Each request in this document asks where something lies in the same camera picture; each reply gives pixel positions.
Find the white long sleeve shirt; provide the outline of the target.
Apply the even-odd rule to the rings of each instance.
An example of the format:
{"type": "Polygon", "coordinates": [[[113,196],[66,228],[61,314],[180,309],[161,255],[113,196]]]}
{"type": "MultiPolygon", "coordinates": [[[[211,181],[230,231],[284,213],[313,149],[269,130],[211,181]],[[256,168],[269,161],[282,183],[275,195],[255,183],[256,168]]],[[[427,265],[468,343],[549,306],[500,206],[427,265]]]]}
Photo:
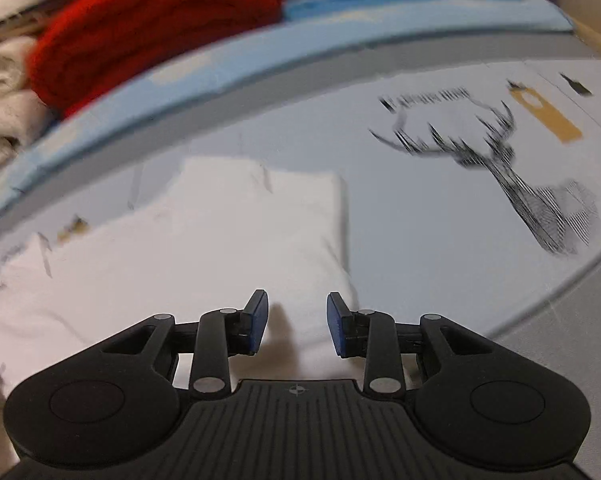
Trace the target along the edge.
{"type": "Polygon", "coordinates": [[[335,353],[325,301],[355,297],[345,184],[248,159],[193,157],[152,203],[50,246],[32,236],[0,271],[0,404],[39,370],[156,313],[180,323],[267,292],[270,318],[234,378],[358,375],[335,353]]]}

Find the red folded blanket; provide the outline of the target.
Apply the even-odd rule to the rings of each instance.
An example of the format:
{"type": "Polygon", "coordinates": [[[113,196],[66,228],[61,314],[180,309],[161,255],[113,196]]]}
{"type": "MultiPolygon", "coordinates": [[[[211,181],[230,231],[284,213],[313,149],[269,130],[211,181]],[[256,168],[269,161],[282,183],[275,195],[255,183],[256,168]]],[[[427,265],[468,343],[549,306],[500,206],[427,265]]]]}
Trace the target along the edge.
{"type": "Polygon", "coordinates": [[[74,0],[28,60],[31,89],[68,117],[171,58],[276,23],[283,0],[74,0]]]}

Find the light blue folded sheet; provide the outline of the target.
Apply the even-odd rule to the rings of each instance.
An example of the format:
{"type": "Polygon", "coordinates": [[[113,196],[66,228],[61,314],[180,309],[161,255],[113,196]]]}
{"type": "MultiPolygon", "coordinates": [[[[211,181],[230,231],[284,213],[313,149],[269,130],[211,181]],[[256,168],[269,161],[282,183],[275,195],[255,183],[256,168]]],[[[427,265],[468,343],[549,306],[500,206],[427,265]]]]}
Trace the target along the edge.
{"type": "Polygon", "coordinates": [[[174,58],[61,122],[0,172],[0,217],[47,176],[142,122],[302,62],[454,32],[574,29],[548,0],[291,0],[282,23],[174,58]]]}

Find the cream folded blanket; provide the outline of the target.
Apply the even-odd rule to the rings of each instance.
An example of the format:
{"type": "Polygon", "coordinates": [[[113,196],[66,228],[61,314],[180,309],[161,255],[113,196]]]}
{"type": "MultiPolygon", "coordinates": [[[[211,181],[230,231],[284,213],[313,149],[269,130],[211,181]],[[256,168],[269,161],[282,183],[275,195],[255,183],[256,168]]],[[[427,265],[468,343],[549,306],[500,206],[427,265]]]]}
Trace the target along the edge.
{"type": "Polygon", "coordinates": [[[53,119],[29,84],[27,59],[36,44],[27,36],[0,42],[0,169],[35,143],[53,119]]]}

